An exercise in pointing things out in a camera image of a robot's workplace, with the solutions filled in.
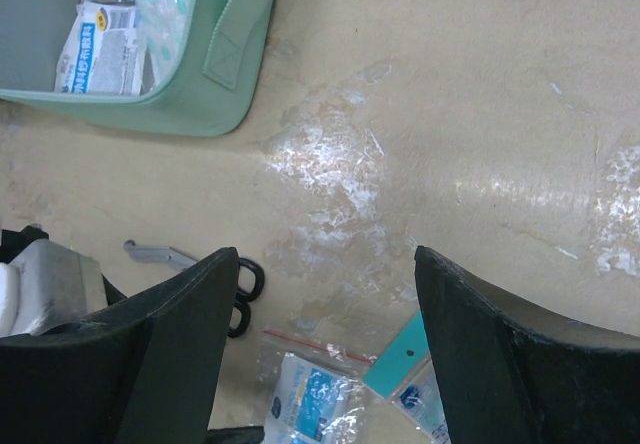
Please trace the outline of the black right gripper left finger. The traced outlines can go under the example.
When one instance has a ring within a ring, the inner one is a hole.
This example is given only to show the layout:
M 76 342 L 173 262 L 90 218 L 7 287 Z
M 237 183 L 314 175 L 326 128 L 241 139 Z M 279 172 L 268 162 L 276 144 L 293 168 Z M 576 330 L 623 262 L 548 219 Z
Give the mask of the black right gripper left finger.
M 186 271 L 45 334 L 1 342 L 5 443 L 202 443 L 239 256 Z

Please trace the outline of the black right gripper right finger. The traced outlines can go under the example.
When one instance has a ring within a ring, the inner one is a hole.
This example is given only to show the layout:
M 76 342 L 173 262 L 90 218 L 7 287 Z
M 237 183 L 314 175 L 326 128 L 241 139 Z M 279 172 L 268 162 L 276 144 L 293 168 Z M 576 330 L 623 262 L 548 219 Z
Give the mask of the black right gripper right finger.
M 424 246 L 415 282 L 453 442 L 638 442 L 638 337 L 549 311 Z

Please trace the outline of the teal header clear packet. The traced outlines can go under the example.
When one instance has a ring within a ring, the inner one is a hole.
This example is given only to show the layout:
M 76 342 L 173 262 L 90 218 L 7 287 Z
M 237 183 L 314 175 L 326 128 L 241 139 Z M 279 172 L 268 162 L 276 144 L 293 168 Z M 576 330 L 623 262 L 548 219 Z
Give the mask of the teal header clear packet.
M 451 441 L 420 313 L 390 341 L 363 383 L 390 402 L 428 442 Z

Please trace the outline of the white gauze dressing packet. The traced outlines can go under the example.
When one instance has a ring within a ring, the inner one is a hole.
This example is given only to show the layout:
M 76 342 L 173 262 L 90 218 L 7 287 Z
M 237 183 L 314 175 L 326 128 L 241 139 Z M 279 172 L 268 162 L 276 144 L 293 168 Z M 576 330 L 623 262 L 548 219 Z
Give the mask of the white gauze dressing packet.
M 137 96 L 141 86 L 137 8 L 91 1 L 78 4 L 56 67 L 54 90 Z

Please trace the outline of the mint green medicine case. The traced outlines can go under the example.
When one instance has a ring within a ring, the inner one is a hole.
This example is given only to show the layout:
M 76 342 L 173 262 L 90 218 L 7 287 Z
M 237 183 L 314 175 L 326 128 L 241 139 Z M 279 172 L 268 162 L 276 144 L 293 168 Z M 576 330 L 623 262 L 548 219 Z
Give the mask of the mint green medicine case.
M 214 137 L 254 98 L 274 0 L 1 0 L 1 97 L 104 127 Z

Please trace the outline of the clear green dotted packet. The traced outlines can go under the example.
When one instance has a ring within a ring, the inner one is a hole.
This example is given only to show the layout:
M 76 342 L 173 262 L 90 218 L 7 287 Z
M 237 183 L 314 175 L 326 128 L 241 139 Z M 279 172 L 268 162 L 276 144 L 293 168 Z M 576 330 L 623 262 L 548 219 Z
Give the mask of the clear green dotted packet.
M 142 93 L 163 84 L 178 61 L 191 0 L 135 0 Z

